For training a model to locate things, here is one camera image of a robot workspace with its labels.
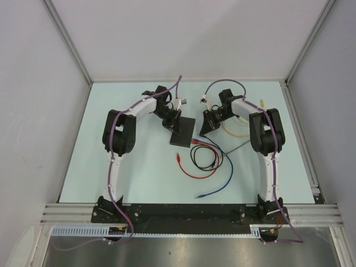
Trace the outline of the black network switch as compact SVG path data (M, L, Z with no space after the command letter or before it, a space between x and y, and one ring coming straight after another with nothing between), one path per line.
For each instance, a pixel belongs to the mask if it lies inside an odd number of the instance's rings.
M195 119L189 117L180 118L180 134L172 133L170 145L190 148L191 140L195 129Z

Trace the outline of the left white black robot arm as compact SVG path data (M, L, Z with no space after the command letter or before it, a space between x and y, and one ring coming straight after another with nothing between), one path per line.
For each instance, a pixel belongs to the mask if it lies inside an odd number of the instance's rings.
M110 222L119 221L123 215L119 202L125 190L119 187L118 172L122 159L134 148L136 125L139 120L153 113L162 119L163 128L174 134L181 134L181 110L175 106L169 107L170 101L172 101L170 90L164 86L158 86L155 91L143 92L141 99L128 109L108 112L102 143L110 157L109 167L106 186L98 198L97 205Z

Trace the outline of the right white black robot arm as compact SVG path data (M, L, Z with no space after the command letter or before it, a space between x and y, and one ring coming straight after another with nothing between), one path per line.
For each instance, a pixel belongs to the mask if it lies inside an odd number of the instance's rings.
M283 198L279 190L278 163L285 133L279 111L265 110L251 103L245 96L234 96L230 89L219 93L221 106L213 109L206 96L201 99L207 105L203 111L203 123L199 135L217 130L220 124L232 117L242 117L249 123L250 143L257 153L260 167L260 190L258 193L257 218L270 223L280 216L286 219Z

